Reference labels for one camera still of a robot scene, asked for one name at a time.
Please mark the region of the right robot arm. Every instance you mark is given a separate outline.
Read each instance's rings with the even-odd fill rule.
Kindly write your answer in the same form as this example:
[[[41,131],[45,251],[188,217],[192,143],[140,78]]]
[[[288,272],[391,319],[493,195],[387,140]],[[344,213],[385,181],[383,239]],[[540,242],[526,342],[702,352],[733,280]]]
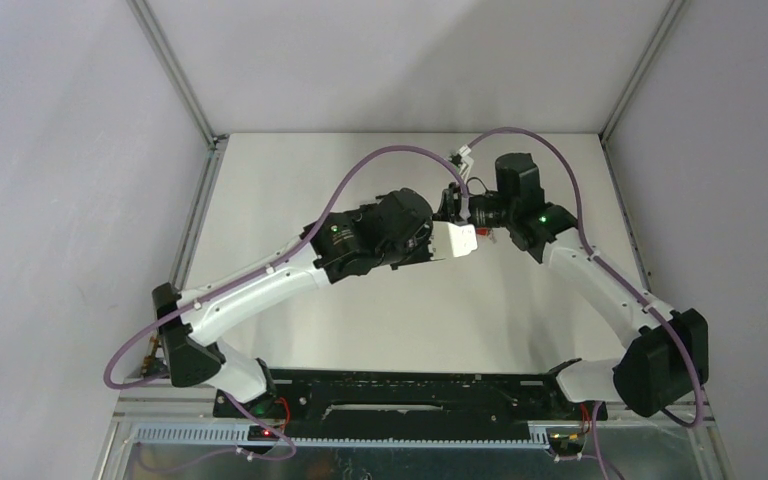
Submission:
[[[463,195],[459,184],[451,183],[442,192],[436,220],[506,230],[519,250],[577,291],[625,349],[616,360],[576,360],[561,367],[541,392],[545,411],[566,418],[582,402],[623,402],[651,417],[667,413],[688,394],[702,406],[709,378],[704,316],[658,299],[585,240],[579,220],[546,200],[531,155],[505,154],[494,168],[496,187],[483,194]]]

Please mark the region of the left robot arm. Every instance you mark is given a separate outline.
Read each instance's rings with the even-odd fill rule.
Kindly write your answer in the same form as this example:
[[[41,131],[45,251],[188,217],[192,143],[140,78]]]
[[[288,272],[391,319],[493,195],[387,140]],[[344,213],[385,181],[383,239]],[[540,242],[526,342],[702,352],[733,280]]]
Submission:
[[[329,212],[304,229],[299,243],[289,243],[255,271],[172,294],[182,311],[160,330],[171,383],[211,385],[250,415],[264,416],[276,403],[269,369],[262,359],[221,346],[227,331],[295,295],[347,277],[381,266],[460,257],[476,247],[473,226],[435,219],[425,199],[407,188],[353,210]]]

